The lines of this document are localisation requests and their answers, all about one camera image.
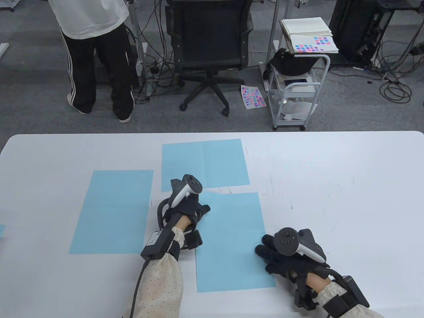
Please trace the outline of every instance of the label sticker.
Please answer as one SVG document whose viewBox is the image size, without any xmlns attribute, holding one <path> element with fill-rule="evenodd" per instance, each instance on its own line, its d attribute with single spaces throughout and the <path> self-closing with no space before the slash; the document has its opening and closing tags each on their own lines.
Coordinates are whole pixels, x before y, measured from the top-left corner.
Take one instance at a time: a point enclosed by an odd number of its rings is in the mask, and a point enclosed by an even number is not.
<svg viewBox="0 0 424 318">
<path fill-rule="evenodd" d="M 158 231 L 158 232 L 154 232 L 152 234 L 152 236 L 150 237 L 149 241 L 147 242 L 146 246 L 148 245 L 153 245 L 154 243 L 156 243 L 156 241 L 159 238 L 159 235 L 162 233 L 162 231 Z"/>
</svg>

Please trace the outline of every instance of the office chair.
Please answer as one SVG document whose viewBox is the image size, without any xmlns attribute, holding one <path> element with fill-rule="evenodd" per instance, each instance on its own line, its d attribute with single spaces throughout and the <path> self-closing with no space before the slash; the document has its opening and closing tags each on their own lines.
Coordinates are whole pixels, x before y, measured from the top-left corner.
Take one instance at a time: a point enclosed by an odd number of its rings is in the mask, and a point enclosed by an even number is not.
<svg viewBox="0 0 424 318">
<path fill-rule="evenodd" d="M 167 33 L 174 49 L 175 71 L 179 82 L 200 82 L 200 85 L 180 105 L 187 104 L 205 88 L 211 87 L 225 108 L 230 108 L 218 84 L 241 84 L 238 78 L 215 77 L 218 71 L 247 67 L 248 37 L 253 30 L 249 13 L 252 0 L 167 0 L 165 7 Z M 205 71 L 206 77 L 184 75 L 184 71 Z"/>
</svg>

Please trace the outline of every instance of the white polka dot sleeve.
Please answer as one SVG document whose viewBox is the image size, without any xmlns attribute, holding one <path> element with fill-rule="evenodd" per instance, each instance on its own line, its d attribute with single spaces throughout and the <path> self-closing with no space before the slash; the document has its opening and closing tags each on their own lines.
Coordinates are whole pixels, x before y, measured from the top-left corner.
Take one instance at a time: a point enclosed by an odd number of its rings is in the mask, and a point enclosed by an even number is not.
<svg viewBox="0 0 424 318">
<path fill-rule="evenodd" d="M 181 248 L 183 231 L 176 227 L 172 231 Z M 178 262 L 165 253 L 163 258 L 150 261 L 143 273 L 133 318 L 178 318 L 182 295 L 183 279 Z M 132 300 L 131 297 L 124 318 L 129 318 Z"/>
<path fill-rule="evenodd" d="M 335 282 L 331 282 L 327 285 L 319 294 L 318 294 L 318 303 L 323 306 L 330 301 L 336 295 L 343 295 L 346 292 L 346 289 L 341 287 Z M 341 315 L 340 318 L 383 318 L 379 313 L 366 308 L 362 305 L 356 305 L 350 309 L 344 315 Z"/>
</svg>

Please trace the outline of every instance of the white sneaker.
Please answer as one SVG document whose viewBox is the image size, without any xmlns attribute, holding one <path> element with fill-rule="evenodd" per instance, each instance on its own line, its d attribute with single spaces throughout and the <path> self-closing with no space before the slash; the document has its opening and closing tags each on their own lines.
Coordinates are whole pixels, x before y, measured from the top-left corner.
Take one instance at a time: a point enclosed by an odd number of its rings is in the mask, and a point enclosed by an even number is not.
<svg viewBox="0 0 424 318">
<path fill-rule="evenodd" d="M 129 122 L 131 120 L 131 115 L 127 119 L 124 119 L 124 120 L 118 119 L 118 120 L 119 120 L 120 123 L 125 124 L 125 123 L 127 123 L 127 122 Z"/>
<path fill-rule="evenodd" d="M 68 95 L 66 95 L 66 99 L 68 101 L 69 106 L 75 108 L 76 110 L 78 110 L 81 114 L 88 114 L 88 113 L 83 113 L 82 111 L 80 111 L 78 108 L 76 108 L 75 106 L 72 105 L 72 101 L 71 101 L 71 93 L 69 93 Z"/>
</svg>

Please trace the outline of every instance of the white t-shirt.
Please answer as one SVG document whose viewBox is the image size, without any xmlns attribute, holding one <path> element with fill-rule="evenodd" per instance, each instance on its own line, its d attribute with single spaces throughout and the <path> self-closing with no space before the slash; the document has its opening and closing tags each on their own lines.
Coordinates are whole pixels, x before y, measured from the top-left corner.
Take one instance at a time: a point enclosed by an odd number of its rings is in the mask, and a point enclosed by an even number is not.
<svg viewBox="0 0 424 318">
<path fill-rule="evenodd" d="M 106 34 L 129 15 L 124 0 L 49 0 L 49 3 L 63 33 L 76 40 Z"/>
</svg>

